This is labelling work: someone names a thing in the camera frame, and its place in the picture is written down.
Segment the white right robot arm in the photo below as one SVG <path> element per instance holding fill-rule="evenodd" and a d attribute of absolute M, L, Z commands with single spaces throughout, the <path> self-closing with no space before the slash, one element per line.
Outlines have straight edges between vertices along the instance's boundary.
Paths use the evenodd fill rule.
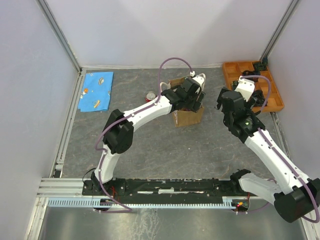
<path fill-rule="evenodd" d="M 319 223 L 319 178 L 311 179 L 286 156 L 240 92 L 222 88 L 216 107 L 224 114 L 228 130 L 259 157 L 275 179 L 265 180 L 243 169 L 229 183 L 231 193 L 249 192 L 264 199 L 288 223 L 299 218 Z"/>

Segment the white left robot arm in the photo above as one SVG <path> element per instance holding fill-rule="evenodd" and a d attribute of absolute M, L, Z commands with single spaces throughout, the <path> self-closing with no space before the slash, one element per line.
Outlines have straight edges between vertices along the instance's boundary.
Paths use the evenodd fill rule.
<path fill-rule="evenodd" d="M 187 76 L 170 82 L 169 87 L 162 89 L 155 99 L 141 106 L 111 112 L 95 146 L 96 150 L 101 151 L 101 157 L 91 180 L 93 189 L 99 195 L 106 195 L 110 191 L 115 167 L 120 156 L 131 148 L 136 132 L 155 119 L 175 111 L 198 112 L 205 96 L 205 82 L 203 74 Z"/>

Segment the red cola can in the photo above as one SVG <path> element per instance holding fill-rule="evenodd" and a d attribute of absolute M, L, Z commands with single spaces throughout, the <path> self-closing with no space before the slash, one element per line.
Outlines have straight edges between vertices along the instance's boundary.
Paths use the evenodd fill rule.
<path fill-rule="evenodd" d="M 147 102 L 150 102 L 150 101 L 154 100 L 156 97 L 157 97 L 157 94 L 155 92 L 149 91 L 145 95 L 145 100 Z"/>

